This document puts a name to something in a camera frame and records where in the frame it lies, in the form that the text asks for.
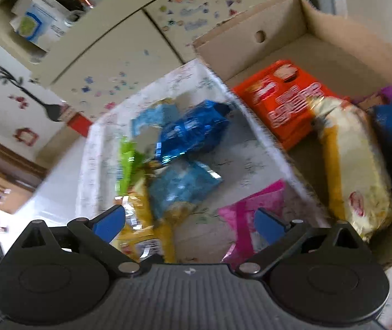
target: shelf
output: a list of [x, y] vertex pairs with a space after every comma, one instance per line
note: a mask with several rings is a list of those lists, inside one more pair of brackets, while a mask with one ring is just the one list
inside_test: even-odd
[[14, 14], [10, 11], [11, 8], [11, 2], [0, 5], [0, 46], [33, 72], [36, 65], [32, 64], [30, 60], [35, 55], [41, 55], [43, 50], [14, 32], [9, 24], [14, 18]]

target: yellow snack bag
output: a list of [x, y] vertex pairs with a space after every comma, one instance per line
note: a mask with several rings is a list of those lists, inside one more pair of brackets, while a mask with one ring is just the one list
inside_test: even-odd
[[176, 263], [173, 231], [166, 223], [161, 222], [158, 227], [136, 233], [123, 230], [112, 245], [136, 262], [159, 254], [164, 257], [165, 263]]
[[323, 146], [329, 209], [361, 238], [392, 222], [391, 183], [366, 114], [334, 97], [308, 101]]
[[120, 201], [126, 211], [126, 224], [111, 244], [137, 262], [159, 254], [166, 263], [175, 263], [171, 226], [161, 222], [154, 227], [145, 178], [140, 178]]

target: pink snack bag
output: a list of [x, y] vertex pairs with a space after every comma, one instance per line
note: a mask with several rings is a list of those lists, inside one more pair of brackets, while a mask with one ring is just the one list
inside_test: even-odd
[[254, 229], [254, 213], [258, 208], [263, 207], [281, 217], [284, 190], [285, 183], [283, 180], [278, 180], [263, 190], [217, 211], [236, 231], [236, 243], [230, 247], [222, 262], [230, 263], [235, 268], [268, 245]]

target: hole in cardboard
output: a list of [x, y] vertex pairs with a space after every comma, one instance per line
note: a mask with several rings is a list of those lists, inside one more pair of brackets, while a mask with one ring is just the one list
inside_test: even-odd
[[254, 38], [255, 38], [257, 43], [262, 43], [263, 41], [266, 40], [266, 33], [264, 31], [262, 31], [262, 30], [257, 31], [254, 34]]

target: orange snack package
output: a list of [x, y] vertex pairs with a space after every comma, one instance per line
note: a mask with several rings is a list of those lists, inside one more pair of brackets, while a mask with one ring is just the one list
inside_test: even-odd
[[311, 130], [313, 115], [307, 97], [336, 97], [325, 85], [295, 66], [280, 60], [233, 88], [289, 150]]

